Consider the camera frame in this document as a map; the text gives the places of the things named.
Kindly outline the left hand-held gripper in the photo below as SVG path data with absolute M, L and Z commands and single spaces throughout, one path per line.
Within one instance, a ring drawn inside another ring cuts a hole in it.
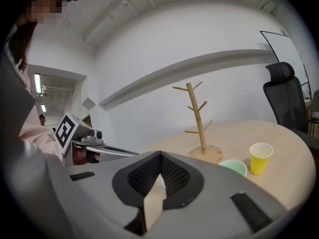
M 55 140 L 62 149 L 66 165 L 73 165 L 73 148 L 86 147 L 86 150 L 99 154 L 134 156 L 138 153 L 118 147 L 104 145 L 102 132 L 94 130 L 91 126 L 75 115 L 67 112 L 54 134 Z

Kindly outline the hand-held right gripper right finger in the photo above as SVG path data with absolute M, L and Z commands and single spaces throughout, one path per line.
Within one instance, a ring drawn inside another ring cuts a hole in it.
M 273 239 L 295 216 L 220 165 L 162 153 L 161 176 L 166 199 L 149 239 Z

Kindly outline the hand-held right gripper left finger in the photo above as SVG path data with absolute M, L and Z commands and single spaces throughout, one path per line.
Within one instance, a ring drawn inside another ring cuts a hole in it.
M 143 190 L 153 186 L 150 168 L 160 153 L 65 167 L 48 157 L 53 239 L 161 239 L 160 225 L 146 227 Z

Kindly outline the green plastic cup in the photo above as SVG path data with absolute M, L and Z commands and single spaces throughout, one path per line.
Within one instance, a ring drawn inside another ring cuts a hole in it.
M 246 177 L 248 169 L 247 166 L 239 160 L 229 159 L 222 161 L 219 163 L 220 166 L 229 168 L 237 173 L 239 173 L 241 176 Z

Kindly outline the yellow plastic cup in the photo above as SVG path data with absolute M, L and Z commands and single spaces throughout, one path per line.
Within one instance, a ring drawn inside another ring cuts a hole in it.
M 249 148 L 251 154 L 250 171 L 254 175 L 262 174 L 272 156 L 274 149 L 268 143 L 255 143 Z

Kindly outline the wooden cup tree stand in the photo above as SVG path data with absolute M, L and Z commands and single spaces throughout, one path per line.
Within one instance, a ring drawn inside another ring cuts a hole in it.
M 200 115 L 200 111 L 207 104 L 207 101 L 204 101 L 200 106 L 198 106 L 196 96 L 194 93 L 194 90 L 201 84 L 202 84 L 202 81 L 196 84 L 195 86 L 193 86 L 191 83 L 187 83 L 185 88 L 177 87 L 177 86 L 173 86 L 172 88 L 176 90 L 188 92 L 191 105 L 192 105 L 191 107 L 188 106 L 188 108 L 193 111 L 195 120 L 196 120 L 197 131 L 185 130 L 184 132 L 198 134 L 200 139 L 200 146 L 190 151 L 188 156 L 191 158 L 205 161 L 205 162 L 217 164 L 223 158 L 223 153 L 219 147 L 208 145 L 206 143 L 206 138 L 205 138 L 205 131 L 212 124 L 212 121 L 210 120 L 209 123 L 204 126 L 202 123 L 201 115 Z

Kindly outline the person's left forearm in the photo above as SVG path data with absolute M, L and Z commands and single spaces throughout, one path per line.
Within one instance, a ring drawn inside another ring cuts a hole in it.
M 32 142 L 43 153 L 52 154 L 59 158 L 63 165 L 65 160 L 62 150 L 54 139 L 54 133 L 45 126 L 25 123 L 20 131 L 19 139 Z

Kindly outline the person's left hand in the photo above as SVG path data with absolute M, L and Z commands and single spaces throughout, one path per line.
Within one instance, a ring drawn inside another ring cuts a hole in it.
M 100 162 L 99 153 L 93 152 L 91 154 L 87 154 L 87 150 L 84 148 L 74 148 L 72 158 L 74 165 L 83 165 Z

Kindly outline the black mesh office chair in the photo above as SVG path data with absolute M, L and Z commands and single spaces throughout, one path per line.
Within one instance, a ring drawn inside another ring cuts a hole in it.
M 299 79 L 287 62 L 267 65 L 270 81 L 263 85 L 277 123 L 298 135 L 311 153 L 319 155 L 319 140 L 308 135 L 307 109 Z

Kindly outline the white ceiling conduit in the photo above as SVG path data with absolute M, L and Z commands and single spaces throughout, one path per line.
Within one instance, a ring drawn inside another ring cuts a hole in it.
M 85 33 L 82 36 L 82 40 L 86 41 L 86 39 L 90 36 L 90 34 L 96 29 L 96 27 L 106 18 L 108 17 L 110 14 L 112 14 L 113 12 L 115 12 L 118 8 L 121 8 L 123 6 L 128 6 L 130 8 L 130 10 L 132 11 L 132 13 L 135 15 L 135 17 L 139 17 L 135 10 L 132 8 L 132 6 L 130 5 L 130 1 L 131 0 L 122 0 L 120 3 L 118 3 L 116 6 L 114 6 L 113 8 L 109 9 L 106 13 L 104 13 L 101 17 L 99 17 L 97 20 L 94 21 L 94 23 L 92 25 L 90 25 L 90 27 L 88 28 L 88 30 L 85 31 Z M 153 10 L 156 9 L 156 6 L 154 4 L 153 0 L 147 0 L 148 3 L 150 4 L 151 8 Z

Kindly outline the whiteboard on black stand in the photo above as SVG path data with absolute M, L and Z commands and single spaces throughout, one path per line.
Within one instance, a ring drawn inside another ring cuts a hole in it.
M 268 31 L 260 32 L 273 50 L 278 62 L 287 62 L 293 67 L 295 76 L 301 83 L 304 99 L 310 102 L 312 100 L 312 92 L 308 74 L 292 40 L 282 34 Z

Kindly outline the grey wall plate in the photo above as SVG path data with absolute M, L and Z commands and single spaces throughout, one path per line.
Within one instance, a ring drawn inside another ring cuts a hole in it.
M 91 100 L 89 97 L 87 97 L 83 102 L 82 102 L 82 106 L 84 106 L 87 110 L 92 109 L 94 106 L 96 105 L 96 103 Z

